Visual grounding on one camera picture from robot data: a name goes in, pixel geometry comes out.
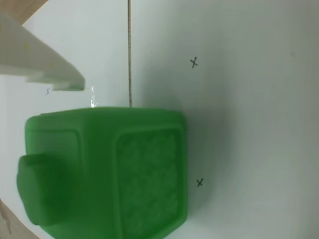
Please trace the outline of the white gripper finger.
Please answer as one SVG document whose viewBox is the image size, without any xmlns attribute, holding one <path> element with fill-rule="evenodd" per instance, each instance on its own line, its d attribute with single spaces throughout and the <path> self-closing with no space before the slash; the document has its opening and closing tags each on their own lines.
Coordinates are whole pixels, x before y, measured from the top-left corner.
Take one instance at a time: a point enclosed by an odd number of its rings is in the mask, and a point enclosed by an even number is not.
<svg viewBox="0 0 319 239">
<path fill-rule="evenodd" d="M 85 78 L 70 62 L 4 13 L 0 14 L 0 73 L 50 84 L 54 91 L 85 89 Z"/>
</svg>

